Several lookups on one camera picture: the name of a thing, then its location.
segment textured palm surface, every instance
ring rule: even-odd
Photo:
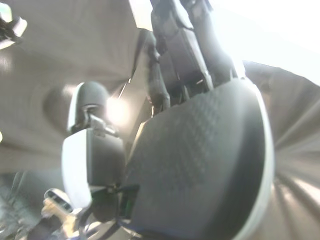
[[[74,86],[96,80],[112,90],[125,82],[139,31],[125,0],[5,2],[28,27],[21,45],[0,52],[0,171],[58,168]],[[320,88],[277,68],[245,67],[264,92],[276,149],[269,208],[252,239],[319,239]],[[137,68],[133,84],[141,84],[127,93],[131,103],[145,99],[145,68]],[[47,172],[30,178],[30,199],[61,187]]]

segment overexposed white area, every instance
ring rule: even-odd
[[[230,55],[280,67],[320,86],[319,1],[210,2],[218,38]],[[150,1],[130,0],[130,5],[137,27],[150,30]]]

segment bright light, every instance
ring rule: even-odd
[[[107,101],[107,117],[115,126],[123,126],[129,121],[129,108],[125,101],[110,97]]]

